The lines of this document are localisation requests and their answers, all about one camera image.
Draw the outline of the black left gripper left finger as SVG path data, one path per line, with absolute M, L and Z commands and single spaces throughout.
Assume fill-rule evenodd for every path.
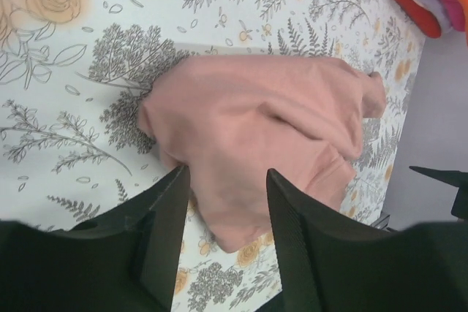
M 169 311 L 189 169 L 71 230 L 1 223 L 3 311 Z

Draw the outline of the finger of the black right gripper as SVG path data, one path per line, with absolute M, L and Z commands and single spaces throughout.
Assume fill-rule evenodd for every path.
M 459 221 L 467 221 L 467 172 L 459 170 L 435 170 L 419 166 L 409 166 L 409 168 L 421 175 L 457 188 L 450 213 Z

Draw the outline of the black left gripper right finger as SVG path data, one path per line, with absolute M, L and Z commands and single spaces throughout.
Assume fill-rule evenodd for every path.
M 266 178 L 282 291 L 267 311 L 465 311 L 467 224 L 388 232 Z

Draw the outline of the pink printed t-shirt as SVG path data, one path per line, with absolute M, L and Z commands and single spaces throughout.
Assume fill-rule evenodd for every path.
M 270 169 L 339 210 L 363 120 L 385 108 L 380 74 L 338 58 L 192 56 L 154 82 L 138 125 L 168 168 L 188 166 L 198 211 L 231 253 L 271 228 Z

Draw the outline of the floral tablecloth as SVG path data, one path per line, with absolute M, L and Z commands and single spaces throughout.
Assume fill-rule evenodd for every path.
M 183 58 L 340 58 L 382 75 L 341 204 L 373 224 L 393 170 L 424 37 L 394 0 L 1 0 L 1 219 L 70 229 L 164 176 L 137 110 Z

